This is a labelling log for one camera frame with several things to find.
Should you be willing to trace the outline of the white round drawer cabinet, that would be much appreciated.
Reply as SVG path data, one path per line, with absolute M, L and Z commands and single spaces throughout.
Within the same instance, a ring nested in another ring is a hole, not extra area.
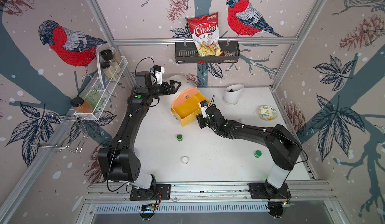
M 171 81 L 171 80 L 176 81 L 176 82 L 180 82 L 180 83 L 181 83 L 181 85 L 180 85 L 178 91 L 176 92 L 176 95 L 179 95 L 179 94 L 182 93 L 183 91 L 185 91 L 185 90 L 187 90 L 187 89 L 189 89 L 189 88 L 194 87 L 194 85 L 192 85 L 192 84 L 190 83 L 190 81 L 187 80 L 187 78 L 186 78 L 185 76 L 183 76 L 183 75 L 173 75 L 173 76 L 171 76 L 171 77 L 169 77 L 169 78 L 167 79 L 167 81 Z

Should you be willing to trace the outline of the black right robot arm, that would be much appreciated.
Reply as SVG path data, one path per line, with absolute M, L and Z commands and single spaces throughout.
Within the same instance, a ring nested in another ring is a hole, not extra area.
M 274 162 L 266 186 L 280 189 L 303 151 L 296 138 L 283 126 L 258 127 L 225 119 L 215 104 L 206 107 L 196 116 L 201 129 L 208 127 L 216 135 L 227 139 L 240 139 L 268 148 Z

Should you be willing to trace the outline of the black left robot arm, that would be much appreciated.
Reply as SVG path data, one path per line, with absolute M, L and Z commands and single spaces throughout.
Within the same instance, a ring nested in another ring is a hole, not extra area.
M 141 170 L 140 160 L 134 153 L 134 144 L 153 100 L 176 94 L 181 82 L 169 80 L 159 84 L 153 79 L 157 77 L 149 71 L 135 74 L 135 86 L 127 99 L 123 122 L 112 142 L 98 152 L 101 172 L 107 183 L 126 181 L 141 190 L 154 192 L 156 189 L 155 177 Z

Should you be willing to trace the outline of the orange top drawer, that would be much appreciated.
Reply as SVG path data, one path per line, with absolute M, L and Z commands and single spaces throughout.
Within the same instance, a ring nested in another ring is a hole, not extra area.
M 184 91 L 182 91 L 181 93 L 179 93 L 175 99 L 173 100 L 172 104 L 171 104 L 171 108 L 174 108 L 180 104 L 182 104 L 183 102 L 185 102 L 186 100 L 189 100 L 191 99 L 192 97 L 194 97 L 196 94 L 198 94 L 200 91 L 198 88 L 196 87 L 192 87 L 192 88 L 188 88 Z

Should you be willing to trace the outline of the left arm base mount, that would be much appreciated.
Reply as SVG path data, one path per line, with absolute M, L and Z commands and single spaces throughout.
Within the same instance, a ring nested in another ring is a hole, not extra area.
M 147 190 L 133 187 L 129 199 L 131 201 L 168 201 L 170 193 L 171 184 L 156 184 Z

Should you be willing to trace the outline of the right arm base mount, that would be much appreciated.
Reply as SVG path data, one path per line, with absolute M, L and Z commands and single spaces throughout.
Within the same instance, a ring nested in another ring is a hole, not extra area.
M 253 200 L 262 200 L 262 199 L 290 199 L 291 193 L 289 191 L 287 183 L 277 189 L 273 187 L 268 182 L 251 182 L 248 183 L 249 190 L 248 192 L 251 195 Z

